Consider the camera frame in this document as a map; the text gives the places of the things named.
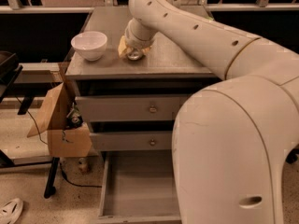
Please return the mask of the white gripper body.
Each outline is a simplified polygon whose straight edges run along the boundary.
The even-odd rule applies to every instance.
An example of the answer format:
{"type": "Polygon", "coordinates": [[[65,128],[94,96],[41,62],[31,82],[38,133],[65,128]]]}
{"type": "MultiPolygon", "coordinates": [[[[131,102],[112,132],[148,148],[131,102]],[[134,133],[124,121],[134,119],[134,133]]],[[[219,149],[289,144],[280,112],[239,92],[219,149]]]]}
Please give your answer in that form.
{"type": "Polygon", "coordinates": [[[131,19],[124,32],[124,44],[128,49],[146,49],[153,42],[156,31],[143,25],[137,19],[131,19]]]}

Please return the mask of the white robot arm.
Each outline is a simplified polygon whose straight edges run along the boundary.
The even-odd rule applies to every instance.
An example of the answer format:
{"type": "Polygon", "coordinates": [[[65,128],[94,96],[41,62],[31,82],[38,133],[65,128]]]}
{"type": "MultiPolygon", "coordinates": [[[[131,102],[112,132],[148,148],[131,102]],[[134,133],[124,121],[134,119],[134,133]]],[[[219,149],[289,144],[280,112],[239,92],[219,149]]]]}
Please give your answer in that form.
{"type": "Polygon", "coordinates": [[[119,53],[130,58],[156,33],[220,82],[179,110],[172,160],[183,224],[283,224],[282,173],[299,144],[297,53],[179,7],[180,0],[129,0],[119,53]]]}

